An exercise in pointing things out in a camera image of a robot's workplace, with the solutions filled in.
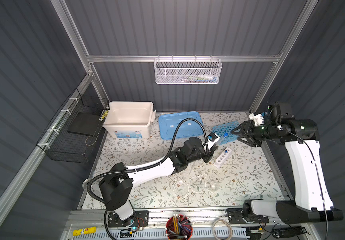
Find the white test tube rack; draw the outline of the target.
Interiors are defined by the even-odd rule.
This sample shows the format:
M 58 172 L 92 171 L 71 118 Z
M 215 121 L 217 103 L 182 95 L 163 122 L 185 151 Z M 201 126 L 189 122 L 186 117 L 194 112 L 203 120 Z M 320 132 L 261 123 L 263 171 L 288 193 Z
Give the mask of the white test tube rack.
M 229 151 L 229 154 L 227 156 L 225 156 L 224 153 L 223 153 L 225 150 Z M 214 161 L 214 166 L 217 169 L 221 168 L 226 163 L 226 161 L 231 157 L 231 155 L 232 155 L 232 149 L 231 148 L 226 147 L 224 149 L 224 151 L 222 151 L 222 153 Z

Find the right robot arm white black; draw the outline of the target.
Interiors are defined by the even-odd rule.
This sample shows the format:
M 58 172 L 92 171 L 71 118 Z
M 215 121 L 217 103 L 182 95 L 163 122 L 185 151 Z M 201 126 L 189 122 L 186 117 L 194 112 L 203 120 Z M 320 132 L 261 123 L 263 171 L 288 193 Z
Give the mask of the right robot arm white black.
M 264 141 L 284 145 L 291 162 L 295 197 L 290 201 L 250 200 L 243 204 L 244 217 L 264 216 L 285 224 L 343 220 L 343 211 L 334 207 L 327 191 L 320 161 L 320 137 L 312 120 L 287 119 L 257 126 L 245 121 L 231 131 L 238 141 L 260 147 Z

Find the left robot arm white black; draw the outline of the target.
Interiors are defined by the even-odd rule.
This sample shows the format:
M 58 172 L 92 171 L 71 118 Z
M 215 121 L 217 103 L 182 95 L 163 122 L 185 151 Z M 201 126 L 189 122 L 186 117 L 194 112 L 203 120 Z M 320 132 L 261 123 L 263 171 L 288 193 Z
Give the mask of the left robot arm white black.
M 131 225 L 136 213 L 129 201 L 131 190 L 138 185 L 171 176 L 187 169 L 194 161 L 203 160 L 208 163 L 212 159 L 220 137 L 210 133 L 207 143 L 197 137 L 191 137 L 184 142 L 183 147 L 171 151 L 166 160 L 157 160 L 144 165 L 124 166 L 118 163 L 112 167 L 112 175 L 103 177 L 99 189 L 108 212 L 114 212 L 125 225 Z

